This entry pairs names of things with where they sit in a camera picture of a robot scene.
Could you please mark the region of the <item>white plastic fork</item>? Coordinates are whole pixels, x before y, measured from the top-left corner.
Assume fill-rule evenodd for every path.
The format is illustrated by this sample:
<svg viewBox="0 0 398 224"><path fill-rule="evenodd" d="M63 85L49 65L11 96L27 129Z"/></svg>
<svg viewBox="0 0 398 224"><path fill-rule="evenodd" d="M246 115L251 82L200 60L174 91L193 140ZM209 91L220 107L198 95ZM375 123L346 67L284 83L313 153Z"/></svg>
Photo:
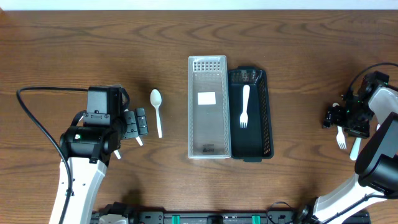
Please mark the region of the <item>white plastic fork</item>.
<svg viewBox="0 0 398 224"><path fill-rule="evenodd" d="M243 109L242 113L239 117L240 121L240 128L246 129L248 125L248 101L249 101L249 94L250 94L250 86L244 85L243 86Z"/></svg>
<svg viewBox="0 0 398 224"><path fill-rule="evenodd" d="M341 126L337 126L338 133L336 135L336 141L340 149L346 149L346 139L343 133L343 128Z"/></svg>

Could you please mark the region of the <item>white plastic spoon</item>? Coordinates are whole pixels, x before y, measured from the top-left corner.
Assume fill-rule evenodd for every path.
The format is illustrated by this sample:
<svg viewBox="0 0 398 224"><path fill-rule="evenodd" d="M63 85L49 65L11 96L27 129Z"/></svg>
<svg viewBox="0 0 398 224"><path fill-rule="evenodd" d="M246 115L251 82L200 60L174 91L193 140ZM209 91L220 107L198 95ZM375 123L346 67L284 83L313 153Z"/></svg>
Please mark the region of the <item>white plastic spoon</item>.
<svg viewBox="0 0 398 224"><path fill-rule="evenodd" d="M159 90L153 89L151 91L150 103L155 108L158 136L159 136L159 138L162 138L162 124L161 124L160 113L159 113L159 108L160 108L160 105L162 104L162 97L161 97Z"/></svg>
<svg viewBox="0 0 398 224"><path fill-rule="evenodd" d="M359 149L360 149L360 146L361 146L361 140L362 140L361 138L356 138L355 141L354 141L353 147L351 148L351 152L350 152L350 155L349 155L349 158L352 161L355 161L358 158Z"/></svg>

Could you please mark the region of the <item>clear plastic basket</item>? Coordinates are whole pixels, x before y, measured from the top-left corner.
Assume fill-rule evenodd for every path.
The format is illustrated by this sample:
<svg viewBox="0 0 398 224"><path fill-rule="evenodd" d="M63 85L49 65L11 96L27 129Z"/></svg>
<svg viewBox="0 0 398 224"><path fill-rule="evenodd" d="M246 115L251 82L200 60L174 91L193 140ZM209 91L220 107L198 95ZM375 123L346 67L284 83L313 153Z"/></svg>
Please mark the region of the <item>clear plastic basket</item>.
<svg viewBox="0 0 398 224"><path fill-rule="evenodd" d="M198 105L198 92L215 92L215 105ZM188 158L231 157L227 59L188 58Z"/></svg>

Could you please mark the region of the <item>black plastic basket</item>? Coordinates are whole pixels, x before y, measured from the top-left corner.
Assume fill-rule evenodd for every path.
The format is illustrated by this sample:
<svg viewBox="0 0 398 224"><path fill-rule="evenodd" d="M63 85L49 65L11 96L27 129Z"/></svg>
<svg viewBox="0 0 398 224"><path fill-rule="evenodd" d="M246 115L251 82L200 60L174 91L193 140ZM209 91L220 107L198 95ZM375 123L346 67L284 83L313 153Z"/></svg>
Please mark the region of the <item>black plastic basket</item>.
<svg viewBox="0 0 398 224"><path fill-rule="evenodd" d="M243 86L250 86L248 125L240 128ZM228 71L229 118L233 159L261 162L274 155L271 109L267 73L253 66L239 66Z"/></svg>

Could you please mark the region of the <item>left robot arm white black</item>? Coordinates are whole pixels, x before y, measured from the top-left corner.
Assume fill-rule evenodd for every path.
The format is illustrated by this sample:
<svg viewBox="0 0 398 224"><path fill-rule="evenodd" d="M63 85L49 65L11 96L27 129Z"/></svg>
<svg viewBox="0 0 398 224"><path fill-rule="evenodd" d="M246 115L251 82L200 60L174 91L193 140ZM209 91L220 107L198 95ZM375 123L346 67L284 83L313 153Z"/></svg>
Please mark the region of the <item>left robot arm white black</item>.
<svg viewBox="0 0 398 224"><path fill-rule="evenodd" d="M148 133L144 108L89 106L61 135L60 178L51 223L89 223L98 189L121 141Z"/></svg>

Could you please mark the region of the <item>white utensil under left arm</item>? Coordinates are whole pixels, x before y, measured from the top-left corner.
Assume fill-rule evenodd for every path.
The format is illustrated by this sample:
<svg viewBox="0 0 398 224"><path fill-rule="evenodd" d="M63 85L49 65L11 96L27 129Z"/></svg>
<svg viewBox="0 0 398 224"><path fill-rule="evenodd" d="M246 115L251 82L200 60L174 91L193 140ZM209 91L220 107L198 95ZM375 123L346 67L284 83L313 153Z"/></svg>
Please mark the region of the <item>white utensil under left arm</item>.
<svg viewBox="0 0 398 224"><path fill-rule="evenodd" d="M121 159L121 155L120 155L120 152L118 150L115 150L114 154L115 154L117 159Z"/></svg>

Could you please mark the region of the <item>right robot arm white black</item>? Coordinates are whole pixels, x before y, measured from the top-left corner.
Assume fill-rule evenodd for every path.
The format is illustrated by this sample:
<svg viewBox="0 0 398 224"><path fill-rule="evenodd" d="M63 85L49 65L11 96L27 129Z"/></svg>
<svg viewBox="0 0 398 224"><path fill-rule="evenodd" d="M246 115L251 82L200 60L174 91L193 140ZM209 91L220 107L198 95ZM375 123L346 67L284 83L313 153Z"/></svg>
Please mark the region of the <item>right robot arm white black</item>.
<svg viewBox="0 0 398 224"><path fill-rule="evenodd" d="M343 223L374 203L397 198L397 88L378 88L369 108L381 126L359 153L354 174L316 199L316 223Z"/></svg>

